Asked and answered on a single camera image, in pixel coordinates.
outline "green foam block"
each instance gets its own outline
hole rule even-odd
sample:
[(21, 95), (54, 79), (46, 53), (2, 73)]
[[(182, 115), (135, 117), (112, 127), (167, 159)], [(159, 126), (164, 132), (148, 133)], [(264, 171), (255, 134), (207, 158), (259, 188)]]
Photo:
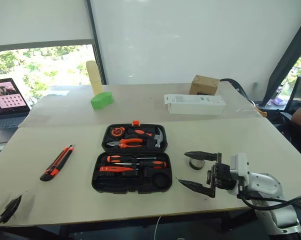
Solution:
[(90, 100), (93, 109), (102, 109), (103, 107), (112, 104), (113, 102), (113, 95), (110, 91), (97, 94)]

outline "cardboard box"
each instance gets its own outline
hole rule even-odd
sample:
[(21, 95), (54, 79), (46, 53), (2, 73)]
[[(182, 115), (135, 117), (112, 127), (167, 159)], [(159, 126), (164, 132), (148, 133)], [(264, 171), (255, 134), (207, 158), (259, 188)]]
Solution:
[(215, 95), (220, 80), (207, 76), (196, 75), (191, 83), (190, 95)]
[(221, 115), (226, 103), (221, 96), (166, 94), (170, 114)]

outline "table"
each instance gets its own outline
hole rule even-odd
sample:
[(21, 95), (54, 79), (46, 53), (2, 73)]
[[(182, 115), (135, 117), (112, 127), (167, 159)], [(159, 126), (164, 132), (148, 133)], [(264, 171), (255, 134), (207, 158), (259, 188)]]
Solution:
[[(178, 182), (185, 179), (205, 183), (212, 163), (206, 162), (202, 170), (196, 171), (188, 166), (188, 158), (183, 155), (196, 150), (221, 152), (226, 164), (230, 164), (231, 154), (245, 152), (250, 170), (274, 175), (282, 182), (287, 199), (301, 194), (301, 155), (239, 93), (228, 88), (228, 83), (221, 83), (221, 89), (223, 86), (225, 89), (218, 91), (227, 103), (222, 116), (169, 115), (162, 93), (178, 93), (178, 89), (182, 93), (186, 86), (109, 86), (116, 102), (98, 111), (92, 111), (87, 103), (91, 96), (85, 86), (71, 90), (68, 96), (47, 96), (39, 101), (0, 153), (0, 207), (7, 204), (9, 197), (23, 193), (18, 210), (3, 226), (97, 222), (244, 208), (239, 199), (225, 190), (217, 189), (216, 198), (209, 198)], [(165, 152), (171, 160), (172, 186), (165, 193), (98, 193), (91, 180), (96, 159), (104, 151), (101, 143), (106, 127), (132, 119), (165, 127), (168, 141)], [(76, 147), (63, 170), (53, 181), (40, 181), (43, 170), (69, 144)]]
[(44, 96), (33, 106), (30, 114), (19, 127), (110, 125), (118, 124), (119, 119), (121, 123), (130, 123), (132, 120), (155, 123), (262, 117), (228, 82), (221, 82), (216, 93), (227, 103), (220, 116), (168, 113), (168, 108), (164, 104), (164, 95), (188, 94), (190, 83), (104, 85), (103, 87), (105, 91), (112, 92), (114, 103), (102, 110), (93, 110), (91, 106), (93, 91), (90, 85), (53, 87), (52, 90), (69, 90), (69, 93), (66, 96)]

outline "white box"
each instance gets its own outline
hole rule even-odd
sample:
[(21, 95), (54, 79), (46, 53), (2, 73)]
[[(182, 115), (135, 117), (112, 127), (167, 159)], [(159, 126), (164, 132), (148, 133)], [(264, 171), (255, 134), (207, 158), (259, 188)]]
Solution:
[(221, 115), (226, 103), (221, 96), (166, 94), (170, 114)]

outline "black tool case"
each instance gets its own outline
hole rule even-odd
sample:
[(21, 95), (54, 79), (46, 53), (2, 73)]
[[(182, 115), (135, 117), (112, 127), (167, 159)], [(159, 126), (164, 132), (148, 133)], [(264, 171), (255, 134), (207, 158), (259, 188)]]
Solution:
[[(159, 147), (155, 135), (162, 133), (162, 141)], [(107, 143), (118, 142), (121, 139), (142, 139), (142, 142), (131, 142), (128, 145), (141, 145), (140, 147), (109, 146)], [(172, 168), (169, 156), (164, 153), (167, 147), (165, 129), (156, 124), (113, 124), (105, 132), (101, 146), (105, 150), (98, 156), (91, 185), (100, 193), (126, 194), (137, 191), (139, 194), (166, 192), (172, 185)], [(114, 164), (117, 157), (108, 160), (109, 156), (121, 156), (121, 163), (133, 163), (132, 165)], [(140, 166), (139, 163), (147, 161), (162, 161), (163, 168)], [(101, 167), (124, 167), (133, 170), (123, 172), (100, 171)]]

